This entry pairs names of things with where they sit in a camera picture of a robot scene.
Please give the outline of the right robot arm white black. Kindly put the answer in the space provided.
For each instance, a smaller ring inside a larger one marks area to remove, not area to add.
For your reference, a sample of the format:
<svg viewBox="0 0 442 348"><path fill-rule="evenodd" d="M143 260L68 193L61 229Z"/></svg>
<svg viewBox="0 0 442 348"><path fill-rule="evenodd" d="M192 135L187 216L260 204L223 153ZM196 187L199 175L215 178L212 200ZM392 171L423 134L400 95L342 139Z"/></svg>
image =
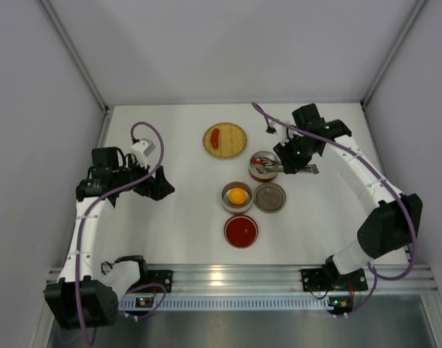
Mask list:
<svg viewBox="0 0 442 348"><path fill-rule="evenodd" d="M273 148L284 173L296 174L320 155L349 185L367 215L355 239L322 265L327 284L335 288L364 265L414 243L422 200L390 183L363 154L343 121L325 121L315 104L294 110L292 116L294 124L285 127L285 140Z"/></svg>

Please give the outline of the metal tongs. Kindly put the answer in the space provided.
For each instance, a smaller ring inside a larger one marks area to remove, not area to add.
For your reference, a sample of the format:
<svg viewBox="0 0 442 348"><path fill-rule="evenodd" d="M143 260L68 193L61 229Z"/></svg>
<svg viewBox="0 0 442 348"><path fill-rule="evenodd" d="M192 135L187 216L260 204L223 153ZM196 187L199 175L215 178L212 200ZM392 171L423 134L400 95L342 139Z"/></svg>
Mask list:
<svg viewBox="0 0 442 348"><path fill-rule="evenodd" d="M273 160L268 157L254 157L251 164L258 173L283 173L283 167L280 161ZM297 173L310 173L313 175L319 174L320 171L316 165L306 165L298 169Z"/></svg>

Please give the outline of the beige round lid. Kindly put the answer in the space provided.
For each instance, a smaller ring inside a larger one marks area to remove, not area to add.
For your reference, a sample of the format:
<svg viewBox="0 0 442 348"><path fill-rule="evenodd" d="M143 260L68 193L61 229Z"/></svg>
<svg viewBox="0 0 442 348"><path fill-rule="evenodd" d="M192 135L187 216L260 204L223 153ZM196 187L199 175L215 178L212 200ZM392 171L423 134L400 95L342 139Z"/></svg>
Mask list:
<svg viewBox="0 0 442 348"><path fill-rule="evenodd" d="M254 204L264 213L273 214L281 211L286 200L285 190L273 182L263 183L254 191Z"/></svg>

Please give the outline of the yellow egg tart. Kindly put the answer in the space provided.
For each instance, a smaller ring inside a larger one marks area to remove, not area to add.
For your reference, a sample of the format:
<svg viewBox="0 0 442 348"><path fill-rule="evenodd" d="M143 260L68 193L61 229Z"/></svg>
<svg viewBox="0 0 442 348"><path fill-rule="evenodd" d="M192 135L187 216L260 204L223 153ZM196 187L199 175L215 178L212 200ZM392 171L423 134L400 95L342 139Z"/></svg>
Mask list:
<svg viewBox="0 0 442 348"><path fill-rule="evenodd" d="M228 200L231 204L242 205L247 200L247 193L242 188L239 188L239 187L232 188L229 191Z"/></svg>

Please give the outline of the red sausage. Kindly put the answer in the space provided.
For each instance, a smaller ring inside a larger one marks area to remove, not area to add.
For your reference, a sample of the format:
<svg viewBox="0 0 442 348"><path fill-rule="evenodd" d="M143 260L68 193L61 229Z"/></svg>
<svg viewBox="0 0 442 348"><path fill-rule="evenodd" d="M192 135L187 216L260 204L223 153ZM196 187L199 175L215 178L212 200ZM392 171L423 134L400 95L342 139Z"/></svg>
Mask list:
<svg viewBox="0 0 442 348"><path fill-rule="evenodd" d="M219 149L219 138L220 138L220 129L214 128L211 132L210 142L213 149Z"/></svg>

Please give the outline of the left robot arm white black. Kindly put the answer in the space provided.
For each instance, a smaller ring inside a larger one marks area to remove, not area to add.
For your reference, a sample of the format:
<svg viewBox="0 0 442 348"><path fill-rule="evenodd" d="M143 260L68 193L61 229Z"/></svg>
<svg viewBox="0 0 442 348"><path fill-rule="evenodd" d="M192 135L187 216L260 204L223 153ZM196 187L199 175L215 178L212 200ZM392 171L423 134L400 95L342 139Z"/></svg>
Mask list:
<svg viewBox="0 0 442 348"><path fill-rule="evenodd" d="M88 175L76 187L76 221L70 250L56 282L46 286L44 298L60 328L75 330L111 326L119 301L132 291L170 290L172 275L149 270L141 255L118 257L103 266L105 234L122 192L132 191L154 201L175 189L164 168L150 168L135 154L113 147L95 148Z"/></svg>

